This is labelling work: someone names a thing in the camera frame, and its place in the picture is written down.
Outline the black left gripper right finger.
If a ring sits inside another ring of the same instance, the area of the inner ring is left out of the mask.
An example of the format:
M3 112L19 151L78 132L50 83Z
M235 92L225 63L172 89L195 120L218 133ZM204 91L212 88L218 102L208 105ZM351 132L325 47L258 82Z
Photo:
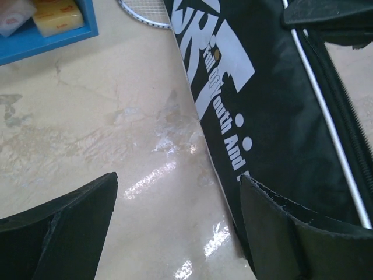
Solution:
M372 279L372 230L329 218L248 176L240 198L257 279Z

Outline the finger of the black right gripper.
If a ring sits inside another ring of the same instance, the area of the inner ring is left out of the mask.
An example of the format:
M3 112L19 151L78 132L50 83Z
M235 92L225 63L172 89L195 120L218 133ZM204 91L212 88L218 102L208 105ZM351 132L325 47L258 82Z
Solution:
M291 1L282 23L289 29L316 31L328 43L360 49L372 43L372 1Z

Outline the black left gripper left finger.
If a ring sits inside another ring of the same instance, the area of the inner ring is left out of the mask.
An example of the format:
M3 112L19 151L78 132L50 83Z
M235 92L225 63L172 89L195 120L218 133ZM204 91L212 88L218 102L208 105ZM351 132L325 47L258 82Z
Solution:
M117 190L117 174L107 173L2 218L1 279L94 279Z

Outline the black shaft badminton racket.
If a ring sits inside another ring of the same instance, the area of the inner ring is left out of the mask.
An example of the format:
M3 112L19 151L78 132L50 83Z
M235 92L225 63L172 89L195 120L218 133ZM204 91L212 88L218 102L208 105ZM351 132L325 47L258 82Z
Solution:
M171 29L162 0L117 0L120 7L134 19L151 27Z

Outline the black racket cover bag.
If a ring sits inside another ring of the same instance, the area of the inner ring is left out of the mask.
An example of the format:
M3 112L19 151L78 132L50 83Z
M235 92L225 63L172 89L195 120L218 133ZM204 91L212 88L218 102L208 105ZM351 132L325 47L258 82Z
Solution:
M372 154L324 45L282 24L284 1L166 1L244 256L246 175L332 219L372 217Z

